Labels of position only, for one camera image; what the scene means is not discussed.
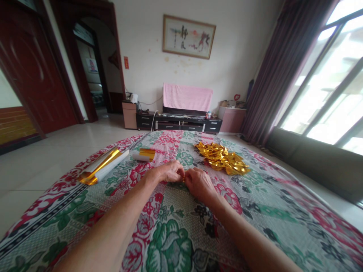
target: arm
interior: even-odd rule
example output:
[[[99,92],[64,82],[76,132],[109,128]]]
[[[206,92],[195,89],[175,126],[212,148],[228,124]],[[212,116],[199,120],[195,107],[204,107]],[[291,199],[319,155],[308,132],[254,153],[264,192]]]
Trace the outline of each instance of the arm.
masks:
[[[149,170],[136,186],[116,203],[55,271],[119,271],[140,213],[160,181],[182,181],[179,161]]]
[[[204,171],[196,167],[189,169],[185,173],[185,183],[190,193],[208,206],[223,224],[252,271],[301,271],[285,253],[216,192],[210,177]]]

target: forearm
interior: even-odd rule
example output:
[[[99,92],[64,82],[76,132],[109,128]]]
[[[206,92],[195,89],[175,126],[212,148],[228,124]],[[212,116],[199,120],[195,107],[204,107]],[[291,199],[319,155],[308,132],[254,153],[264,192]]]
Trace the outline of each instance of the forearm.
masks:
[[[210,209],[228,231],[252,271],[301,271],[285,253],[240,216],[222,196],[216,197]]]
[[[56,271],[119,271],[140,213],[158,184],[145,177],[85,235]]]

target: purple curtain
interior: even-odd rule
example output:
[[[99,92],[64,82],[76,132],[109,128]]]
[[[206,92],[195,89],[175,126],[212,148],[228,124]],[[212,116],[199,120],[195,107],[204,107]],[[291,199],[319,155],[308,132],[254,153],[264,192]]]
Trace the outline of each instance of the purple curtain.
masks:
[[[291,81],[338,0],[287,0],[247,102],[242,137],[265,146]]]

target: calligraphy painting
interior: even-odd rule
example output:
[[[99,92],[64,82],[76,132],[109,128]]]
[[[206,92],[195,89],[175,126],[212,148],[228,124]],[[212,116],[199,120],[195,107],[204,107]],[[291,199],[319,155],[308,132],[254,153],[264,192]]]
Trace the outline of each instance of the calligraphy painting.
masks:
[[[209,59],[215,25],[164,15],[163,52]]]

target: white wall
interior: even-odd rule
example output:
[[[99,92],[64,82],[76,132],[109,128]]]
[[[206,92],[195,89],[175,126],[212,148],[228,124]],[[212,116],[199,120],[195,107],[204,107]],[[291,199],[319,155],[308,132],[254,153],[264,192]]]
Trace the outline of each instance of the white wall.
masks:
[[[66,68],[67,73],[68,73],[69,80],[71,82],[74,94],[76,96],[78,106],[79,106],[79,108],[81,110],[81,113],[83,115],[83,119],[88,120],[87,113],[86,113],[86,110],[85,110],[84,105],[83,105],[82,97],[81,97],[81,94],[79,92],[78,85],[77,85],[76,79],[74,77],[73,70],[72,70],[71,64],[69,62],[67,52],[65,50],[64,43],[63,43],[63,40],[62,40],[62,36],[61,36],[61,33],[59,32],[59,28],[58,28],[58,25],[57,25],[57,22],[56,22],[56,18],[54,17],[52,7],[50,5],[49,0],[43,0],[43,2],[44,2],[45,8],[47,10],[47,13],[48,13],[51,25],[52,25],[54,35],[55,35],[56,40],[57,40],[57,43],[58,43],[58,46],[59,46],[59,49],[60,49],[60,53],[61,53],[62,58],[63,58],[64,65],[65,65],[65,68]]]
[[[22,103],[14,93],[3,71],[0,69],[0,108],[21,107]]]
[[[120,70],[109,62],[109,57],[117,49],[115,37],[108,26],[99,19],[86,17],[82,21],[96,32],[108,91],[122,93]]]
[[[129,92],[151,103],[163,83],[211,88],[210,110],[219,101],[247,95],[249,81],[261,63],[283,0],[134,0],[116,1],[118,35],[129,70],[123,73]],[[162,52],[163,14],[216,25],[209,60]],[[162,109],[162,99],[150,110]]]

